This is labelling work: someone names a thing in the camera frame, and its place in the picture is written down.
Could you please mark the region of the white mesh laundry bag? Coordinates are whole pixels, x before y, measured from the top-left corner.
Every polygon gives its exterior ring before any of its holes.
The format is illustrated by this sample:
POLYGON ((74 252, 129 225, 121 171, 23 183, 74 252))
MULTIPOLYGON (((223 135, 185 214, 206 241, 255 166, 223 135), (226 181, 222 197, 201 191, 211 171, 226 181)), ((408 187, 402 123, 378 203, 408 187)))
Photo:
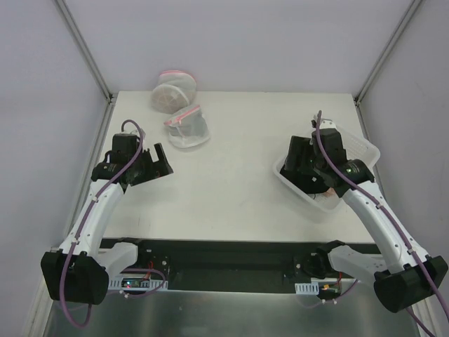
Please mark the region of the white mesh laundry bag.
POLYGON ((156 111, 173 114, 194 102, 196 85, 192 75, 180 70, 166 70, 160 73, 152 91, 151 105, 156 111))
POLYGON ((178 110, 164 122, 169 142, 180 149, 196 147, 210 139, 210 131, 200 105, 178 110))

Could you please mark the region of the black bra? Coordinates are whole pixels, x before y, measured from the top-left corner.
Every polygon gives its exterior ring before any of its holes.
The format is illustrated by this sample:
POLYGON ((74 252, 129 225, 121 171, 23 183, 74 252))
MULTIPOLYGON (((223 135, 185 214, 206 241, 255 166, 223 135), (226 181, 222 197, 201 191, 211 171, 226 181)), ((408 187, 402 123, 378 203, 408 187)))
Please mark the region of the black bra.
POLYGON ((312 182, 307 187, 307 194, 323 194, 326 193, 330 188, 320 181, 312 182))

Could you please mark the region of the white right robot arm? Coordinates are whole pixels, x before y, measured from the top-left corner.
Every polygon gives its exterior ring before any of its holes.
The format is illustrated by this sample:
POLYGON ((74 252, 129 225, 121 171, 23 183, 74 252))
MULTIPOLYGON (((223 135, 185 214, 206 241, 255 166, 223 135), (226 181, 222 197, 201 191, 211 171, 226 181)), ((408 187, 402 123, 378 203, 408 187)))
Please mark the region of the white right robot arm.
POLYGON ((375 260, 344 242, 328 242, 302 263, 309 276, 351 275, 372 286, 390 312, 402 311, 436 293, 448 264, 442 256, 430 256, 406 231, 367 165, 348 159, 336 128, 316 129, 308 138, 292 136, 276 175, 303 199, 332 189, 359 217, 382 255, 375 260))

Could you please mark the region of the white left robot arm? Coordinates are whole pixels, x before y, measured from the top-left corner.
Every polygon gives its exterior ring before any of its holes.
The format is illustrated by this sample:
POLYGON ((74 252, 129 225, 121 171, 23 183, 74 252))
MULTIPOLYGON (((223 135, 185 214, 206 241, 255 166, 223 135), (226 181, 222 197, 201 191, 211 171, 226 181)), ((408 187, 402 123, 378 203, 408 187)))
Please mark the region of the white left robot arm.
POLYGON ((128 268, 143 272, 148 256, 132 243, 116 243, 100 252, 112 213, 132 186, 173 173, 160 143, 154 146, 158 159, 142 148, 140 137, 117 133, 112 148, 91 175, 88 197, 67 238, 57 251, 46 252, 41 270, 52 300, 99 305, 110 281, 128 268))

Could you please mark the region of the pink bra in basket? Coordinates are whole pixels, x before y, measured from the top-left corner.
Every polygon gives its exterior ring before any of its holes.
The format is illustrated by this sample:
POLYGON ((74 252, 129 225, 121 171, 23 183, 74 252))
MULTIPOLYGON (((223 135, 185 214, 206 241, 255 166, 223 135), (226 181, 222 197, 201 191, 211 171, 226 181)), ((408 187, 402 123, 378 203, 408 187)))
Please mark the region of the pink bra in basket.
POLYGON ((333 188, 329 188, 327 191, 324 192, 325 195, 334 195, 335 191, 333 188))

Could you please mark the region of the white plastic basket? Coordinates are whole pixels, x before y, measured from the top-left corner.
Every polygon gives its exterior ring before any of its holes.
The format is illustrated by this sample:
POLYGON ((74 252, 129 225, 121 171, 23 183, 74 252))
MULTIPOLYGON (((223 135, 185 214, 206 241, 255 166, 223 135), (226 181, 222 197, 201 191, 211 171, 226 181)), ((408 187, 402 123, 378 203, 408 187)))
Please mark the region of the white plastic basket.
MULTIPOLYGON (((372 169, 376 164, 377 160, 380 158, 380 151, 376 146, 371 144, 365 138, 360 138, 353 133, 350 133, 346 129, 336 124, 337 131, 340 132, 342 136, 343 148, 346 150, 347 158, 360 159, 369 169, 372 169)), ((309 128, 307 136, 303 138, 310 138, 312 132, 315 131, 314 128, 309 128)), ((286 178, 281 176, 280 169, 284 160, 287 157, 288 152, 283 155, 278 161, 273 165, 274 175, 294 194, 296 194, 301 200, 312 205, 315 209, 318 209, 325 213, 332 213, 338 209, 342 203, 341 199, 336 195, 325 195, 323 194, 307 194, 303 192, 294 184, 289 182, 286 178)))

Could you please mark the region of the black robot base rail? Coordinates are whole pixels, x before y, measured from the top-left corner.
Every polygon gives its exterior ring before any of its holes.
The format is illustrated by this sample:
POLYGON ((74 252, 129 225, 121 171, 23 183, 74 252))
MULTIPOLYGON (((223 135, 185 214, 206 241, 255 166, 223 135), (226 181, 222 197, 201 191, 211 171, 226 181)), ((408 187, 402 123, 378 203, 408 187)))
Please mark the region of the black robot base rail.
POLYGON ((135 244, 138 259, 131 274, 168 282, 170 290, 244 293, 294 293, 312 280, 349 280, 349 270, 332 271, 319 257, 323 242, 244 242, 106 238, 101 249, 135 244))

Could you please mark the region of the left aluminium frame post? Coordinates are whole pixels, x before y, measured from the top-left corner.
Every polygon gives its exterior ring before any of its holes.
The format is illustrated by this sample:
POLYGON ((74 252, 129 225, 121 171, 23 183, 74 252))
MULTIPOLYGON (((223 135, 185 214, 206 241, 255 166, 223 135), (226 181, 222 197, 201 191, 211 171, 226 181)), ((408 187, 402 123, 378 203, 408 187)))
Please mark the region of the left aluminium frame post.
POLYGON ((100 72, 100 69, 79 29, 74 16, 72 15, 67 2, 64 0, 53 1, 55 7, 60 12, 62 19, 68 29, 69 34, 74 40, 74 43, 79 50, 83 61, 85 62, 90 74, 92 75, 97 87, 107 102, 111 102, 114 94, 110 91, 105 78, 100 72))

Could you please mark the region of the aluminium frame post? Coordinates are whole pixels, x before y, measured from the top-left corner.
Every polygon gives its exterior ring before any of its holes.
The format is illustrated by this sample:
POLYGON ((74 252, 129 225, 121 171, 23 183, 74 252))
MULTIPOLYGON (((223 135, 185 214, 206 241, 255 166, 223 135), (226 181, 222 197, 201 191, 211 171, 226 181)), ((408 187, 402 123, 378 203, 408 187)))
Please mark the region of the aluminium frame post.
POLYGON ((370 87, 373 85, 376 77, 382 70, 385 62, 387 61, 391 53, 394 51, 400 38, 403 36, 405 30, 408 28, 412 19, 415 17, 416 12, 420 9, 423 3, 424 3, 423 0, 412 0, 408 4, 407 9, 405 10, 398 24, 394 28, 394 31, 392 32, 386 45, 382 49, 382 52, 379 54, 377 60, 375 61, 375 64, 373 65, 371 71, 366 77, 366 80, 363 82, 361 89, 354 96, 354 102, 356 106, 359 106, 363 101, 363 99, 366 97, 370 87))
POLYGON ((74 43, 79 50, 83 61, 85 62, 90 74, 92 75, 97 87, 107 102, 111 102, 114 94, 110 91, 105 78, 100 72, 100 69, 79 29, 74 16, 72 15, 67 2, 64 0, 53 1, 55 7, 60 12, 62 19, 68 29, 69 34, 74 40, 74 43))

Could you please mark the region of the right aluminium frame post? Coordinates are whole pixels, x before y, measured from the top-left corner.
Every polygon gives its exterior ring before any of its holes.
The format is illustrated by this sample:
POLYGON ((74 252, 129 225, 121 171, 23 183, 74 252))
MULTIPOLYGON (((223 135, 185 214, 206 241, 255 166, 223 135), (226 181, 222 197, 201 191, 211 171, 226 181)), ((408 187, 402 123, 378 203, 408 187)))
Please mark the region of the right aluminium frame post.
POLYGON ((376 77, 382 70, 385 62, 387 61, 391 53, 394 51, 400 38, 403 36, 405 30, 408 28, 412 19, 415 17, 416 12, 420 9, 423 3, 424 3, 423 0, 412 0, 408 4, 407 9, 405 10, 398 24, 394 28, 394 31, 392 32, 386 45, 382 49, 382 52, 379 54, 377 60, 375 61, 375 64, 373 65, 371 71, 366 77, 366 80, 363 82, 361 89, 354 96, 354 102, 356 106, 359 106, 363 101, 363 99, 366 97, 370 87, 373 85, 376 77))

